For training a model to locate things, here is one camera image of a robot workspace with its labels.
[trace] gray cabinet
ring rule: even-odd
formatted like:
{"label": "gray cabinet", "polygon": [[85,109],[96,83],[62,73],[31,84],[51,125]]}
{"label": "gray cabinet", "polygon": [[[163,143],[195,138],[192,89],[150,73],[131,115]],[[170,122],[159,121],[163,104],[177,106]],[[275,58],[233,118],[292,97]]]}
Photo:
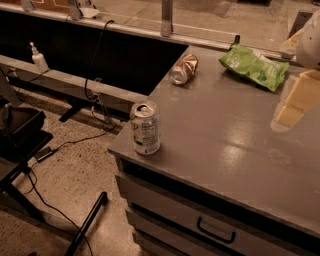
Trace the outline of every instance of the gray cabinet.
{"label": "gray cabinet", "polygon": [[320,108],[274,133],[280,91],[226,72],[221,51],[187,52],[199,59],[194,79],[181,87],[164,77],[149,97],[159,151],[135,152],[129,124],[108,148],[138,243],[161,256],[320,255]]}
{"label": "gray cabinet", "polygon": [[120,161],[120,166],[126,167],[116,176],[118,187],[128,202],[129,224],[136,234],[144,234],[138,242],[143,248],[158,255],[167,255],[159,254],[161,245],[173,249],[172,255],[297,255],[294,245],[189,199],[191,188],[184,187],[181,196],[172,184],[166,188],[167,179],[152,177],[148,170]]}

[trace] drawer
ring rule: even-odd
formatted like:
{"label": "drawer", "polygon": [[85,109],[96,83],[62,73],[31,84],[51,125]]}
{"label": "drawer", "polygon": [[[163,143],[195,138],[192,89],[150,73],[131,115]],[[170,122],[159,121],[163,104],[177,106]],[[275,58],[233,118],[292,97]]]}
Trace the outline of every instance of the drawer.
{"label": "drawer", "polygon": [[136,244],[140,245],[145,251],[151,252],[155,255],[165,256],[188,256],[187,254],[178,251],[177,249],[155,239],[145,233],[134,230],[133,240]]}
{"label": "drawer", "polygon": [[136,230],[162,241],[167,246],[176,248],[176,251],[179,250],[190,256],[230,256],[230,254],[207,245],[139,211],[127,209],[126,214],[129,224],[134,226]]}
{"label": "drawer", "polygon": [[148,209],[241,254],[297,255],[292,252],[297,249],[293,245],[146,181],[120,173],[117,175],[117,182],[121,196],[129,203]]}

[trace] crushed can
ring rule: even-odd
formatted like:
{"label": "crushed can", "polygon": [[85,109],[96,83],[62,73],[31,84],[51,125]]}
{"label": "crushed can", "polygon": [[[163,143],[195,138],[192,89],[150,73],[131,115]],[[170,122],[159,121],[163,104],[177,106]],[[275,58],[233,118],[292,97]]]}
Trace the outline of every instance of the crushed can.
{"label": "crushed can", "polygon": [[176,85],[184,85],[194,76],[197,67],[197,57],[186,54],[170,69],[169,79]]}

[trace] silver can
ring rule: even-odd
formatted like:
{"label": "silver can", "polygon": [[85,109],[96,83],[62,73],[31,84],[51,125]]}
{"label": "silver can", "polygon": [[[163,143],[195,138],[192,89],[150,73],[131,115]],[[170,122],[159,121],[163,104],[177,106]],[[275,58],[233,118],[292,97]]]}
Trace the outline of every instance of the silver can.
{"label": "silver can", "polygon": [[150,100],[134,104],[130,112],[134,149],[143,155],[155,153],[160,148],[160,113]]}
{"label": "silver can", "polygon": [[197,67],[197,57],[193,54],[186,54],[170,69],[169,78],[172,83],[183,85],[194,76]]}

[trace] white bottle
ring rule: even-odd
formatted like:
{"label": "white bottle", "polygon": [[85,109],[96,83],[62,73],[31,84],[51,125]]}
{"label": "white bottle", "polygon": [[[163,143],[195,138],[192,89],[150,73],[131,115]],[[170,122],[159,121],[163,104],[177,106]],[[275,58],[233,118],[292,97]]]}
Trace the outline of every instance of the white bottle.
{"label": "white bottle", "polygon": [[33,42],[30,43],[32,50],[32,60],[34,64],[39,68],[40,72],[45,72],[49,69],[47,62],[42,53],[38,52],[38,49],[34,47]]}

